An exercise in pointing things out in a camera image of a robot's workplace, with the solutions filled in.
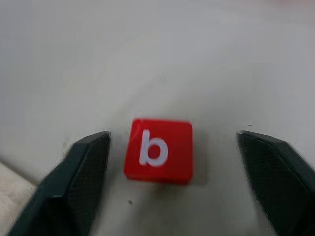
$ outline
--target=white letter b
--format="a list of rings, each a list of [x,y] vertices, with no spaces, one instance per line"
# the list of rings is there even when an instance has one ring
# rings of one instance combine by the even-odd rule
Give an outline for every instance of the white letter b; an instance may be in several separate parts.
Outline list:
[[[151,159],[148,155],[149,148],[152,145],[157,145],[160,149],[159,156],[157,159]],[[142,143],[141,143],[141,150],[140,150],[140,158],[139,163],[140,165],[146,165],[147,163],[153,167],[162,166],[168,156],[168,146],[166,142],[161,138],[153,138],[150,139],[150,132],[148,129],[145,129],[142,134]]]

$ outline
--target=red cube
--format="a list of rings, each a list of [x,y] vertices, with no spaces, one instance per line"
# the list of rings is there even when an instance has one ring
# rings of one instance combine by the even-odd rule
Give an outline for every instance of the red cube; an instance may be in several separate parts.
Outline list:
[[[135,119],[125,163],[127,178],[187,184],[192,178],[189,122]]]

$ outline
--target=letter b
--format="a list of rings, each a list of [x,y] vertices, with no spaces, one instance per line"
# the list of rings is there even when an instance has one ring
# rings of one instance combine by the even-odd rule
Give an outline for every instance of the letter b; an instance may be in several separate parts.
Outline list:
[[[151,159],[148,155],[149,148],[153,145],[157,145],[160,149],[159,156],[157,159]],[[168,157],[168,146],[166,142],[161,138],[150,139],[150,132],[145,129],[142,134],[142,143],[140,150],[139,163],[146,165],[147,163],[153,167],[159,167],[164,165]]]

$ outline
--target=white surface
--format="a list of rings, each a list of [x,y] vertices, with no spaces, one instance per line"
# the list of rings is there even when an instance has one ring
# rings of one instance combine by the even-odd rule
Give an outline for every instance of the white surface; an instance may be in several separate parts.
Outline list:
[[[109,129],[95,235],[272,235],[235,133],[289,141],[315,166],[314,12],[312,0],[1,1],[1,159],[39,181]],[[192,122],[193,185],[125,179],[134,117]]]
[[[33,184],[0,163],[0,236],[7,235],[34,189]]]

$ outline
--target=red block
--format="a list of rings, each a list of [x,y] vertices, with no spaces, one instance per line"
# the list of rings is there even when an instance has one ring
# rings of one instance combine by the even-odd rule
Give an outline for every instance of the red block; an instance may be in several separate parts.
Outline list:
[[[125,162],[127,178],[187,184],[192,178],[189,122],[135,119]]]

